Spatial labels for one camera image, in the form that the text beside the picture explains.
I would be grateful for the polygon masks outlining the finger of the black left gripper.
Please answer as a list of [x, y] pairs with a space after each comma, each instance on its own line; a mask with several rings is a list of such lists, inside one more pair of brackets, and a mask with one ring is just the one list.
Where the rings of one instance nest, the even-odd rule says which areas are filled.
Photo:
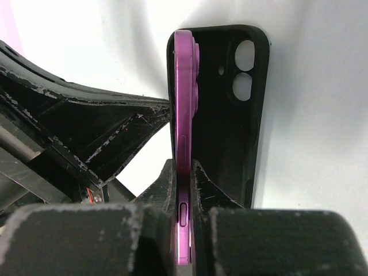
[[1, 43], [1, 105], [71, 175], [100, 187], [170, 120], [165, 99], [67, 82]]

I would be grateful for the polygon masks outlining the pink-edged black phone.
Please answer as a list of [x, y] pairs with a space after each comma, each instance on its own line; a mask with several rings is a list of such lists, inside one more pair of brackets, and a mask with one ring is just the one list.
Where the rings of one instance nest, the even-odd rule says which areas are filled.
[[175, 162], [177, 169], [177, 264], [190, 262], [192, 120], [198, 110], [200, 49], [189, 30], [174, 33]]

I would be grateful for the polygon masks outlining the black phone case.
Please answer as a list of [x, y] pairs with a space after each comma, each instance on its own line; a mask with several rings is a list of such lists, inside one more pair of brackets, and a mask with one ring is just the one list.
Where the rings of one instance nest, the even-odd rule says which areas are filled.
[[[179, 30], [191, 31], [200, 49], [191, 171], [193, 162], [198, 161], [210, 180], [229, 198], [249, 208], [269, 65], [269, 40], [261, 29], [250, 25]], [[175, 158], [174, 68], [173, 33], [167, 44], [167, 73]]]

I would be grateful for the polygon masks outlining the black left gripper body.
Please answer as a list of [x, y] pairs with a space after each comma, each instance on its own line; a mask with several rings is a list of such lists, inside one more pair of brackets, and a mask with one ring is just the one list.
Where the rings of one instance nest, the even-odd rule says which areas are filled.
[[1, 105], [1, 209], [12, 212], [17, 206], [59, 203], [107, 203], [113, 194], [124, 201], [133, 194], [117, 178], [100, 187], [71, 175], [13, 120]]

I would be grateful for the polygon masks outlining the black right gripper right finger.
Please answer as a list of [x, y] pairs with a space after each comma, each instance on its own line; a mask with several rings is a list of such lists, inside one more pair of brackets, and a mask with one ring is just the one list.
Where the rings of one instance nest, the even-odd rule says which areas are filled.
[[327, 210], [249, 209], [191, 171], [194, 275], [366, 275], [348, 222]]

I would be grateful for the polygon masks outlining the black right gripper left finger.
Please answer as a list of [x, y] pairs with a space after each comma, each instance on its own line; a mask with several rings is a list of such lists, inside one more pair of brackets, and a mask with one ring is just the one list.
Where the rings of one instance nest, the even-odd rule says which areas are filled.
[[2, 275], [175, 275], [175, 163], [131, 202], [33, 204], [1, 236]]

